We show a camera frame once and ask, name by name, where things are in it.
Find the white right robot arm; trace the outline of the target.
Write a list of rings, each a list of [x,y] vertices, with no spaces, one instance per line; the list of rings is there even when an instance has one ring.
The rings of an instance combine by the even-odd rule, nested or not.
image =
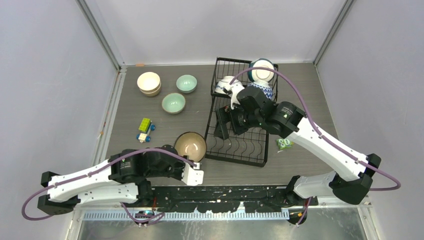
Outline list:
[[[214,135],[223,140],[229,137],[227,123],[234,133],[241,135],[251,128],[261,128],[270,135],[277,135],[297,145],[332,168],[326,174],[316,176],[295,175],[285,189],[285,198],[291,205],[299,205],[310,197],[335,196],[345,203],[358,205],[370,191],[373,175],[381,158],[372,153],[364,155],[326,137],[307,114],[296,105],[282,101],[276,103],[259,88],[248,86],[224,89],[231,97],[230,105],[216,111],[217,124]]]

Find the dark blue glazed bowl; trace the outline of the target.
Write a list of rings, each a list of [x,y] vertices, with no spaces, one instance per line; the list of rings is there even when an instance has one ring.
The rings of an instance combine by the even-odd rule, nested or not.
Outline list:
[[[189,131],[176,139],[174,148],[180,156],[188,156],[189,160],[198,163],[206,156],[207,143],[202,135]]]

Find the pale green striped bowl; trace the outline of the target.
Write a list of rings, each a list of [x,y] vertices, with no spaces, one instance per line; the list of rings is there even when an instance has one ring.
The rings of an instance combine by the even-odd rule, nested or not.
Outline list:
[[[197,87],[198,81],[193,75],[185,74],[176,80],[177,89],[185,94],[192,93]]]

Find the light green bowl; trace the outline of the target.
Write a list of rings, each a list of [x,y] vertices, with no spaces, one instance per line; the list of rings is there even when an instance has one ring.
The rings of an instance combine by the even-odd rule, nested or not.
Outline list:
[[[180,112],[182,112],[185,106],[186,106],[185,97],[182,94],[177,92],[166,95],[161,102],[162,109],[165,112],[169,114],[173,114],[173,115],[179,114]]]

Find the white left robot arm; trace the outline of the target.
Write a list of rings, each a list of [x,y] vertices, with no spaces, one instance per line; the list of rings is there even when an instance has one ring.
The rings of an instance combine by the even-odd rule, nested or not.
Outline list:
[[[149,178],[173,178],[195,186],[198,164],[179,155],[171,145],[125,149],[101,163],[66,175],[46,171],[37,208],[49,216],[70,213],[76,206],[95,204],[139,204],[148,207],[154,200]]]

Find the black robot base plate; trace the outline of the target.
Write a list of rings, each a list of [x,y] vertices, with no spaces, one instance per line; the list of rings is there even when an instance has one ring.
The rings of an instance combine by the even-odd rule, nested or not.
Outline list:
[[[154,186],[129,208],[155,208],[165,213],[276,213],[281,208],[304,207],[305,199],[288,199],[284,185]]]

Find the beige bowl with flower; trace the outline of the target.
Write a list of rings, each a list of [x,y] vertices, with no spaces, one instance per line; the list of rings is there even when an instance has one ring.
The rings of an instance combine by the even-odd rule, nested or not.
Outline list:
[[[141,74],[137,79],[137,86],[140,91],[150,93],[160,88],[161,79],[160,76],[155,72],[145,72]]]

